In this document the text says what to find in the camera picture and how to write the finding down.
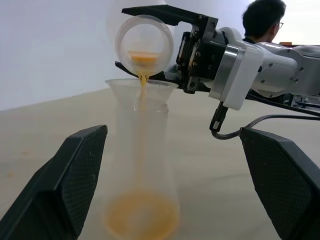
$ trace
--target clear plastic flask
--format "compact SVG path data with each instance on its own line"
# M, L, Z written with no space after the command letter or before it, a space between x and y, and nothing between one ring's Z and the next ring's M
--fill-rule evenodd
M139 79L106 82L117 100L117 126L115 156L106 173L103 224L118 240L164 240L179 222L178 197L165 157L166 102L177 85L149 80L141 88Z

